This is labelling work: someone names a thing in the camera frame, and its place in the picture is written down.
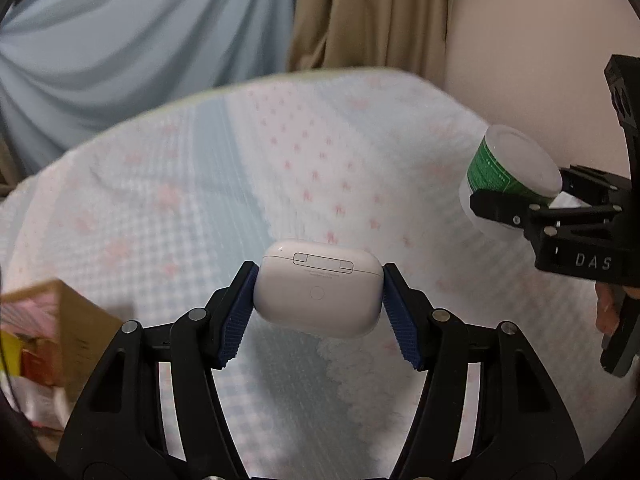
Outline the person right hand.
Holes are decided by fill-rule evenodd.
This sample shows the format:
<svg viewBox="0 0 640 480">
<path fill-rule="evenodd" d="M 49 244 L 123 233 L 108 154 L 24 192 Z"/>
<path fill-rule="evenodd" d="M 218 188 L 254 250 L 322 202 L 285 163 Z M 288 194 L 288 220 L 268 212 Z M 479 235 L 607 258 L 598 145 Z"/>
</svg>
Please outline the person right hand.
<svg viewBox="0 0 640 480">
<path fill-rule="evenodd" d="M 620 306 L 616 304 L 614 287 L 597 282 L 594 285 L 597 294 L 597 329 L 603 335 L 612 337 L 620 324 Z"/>
</svg>

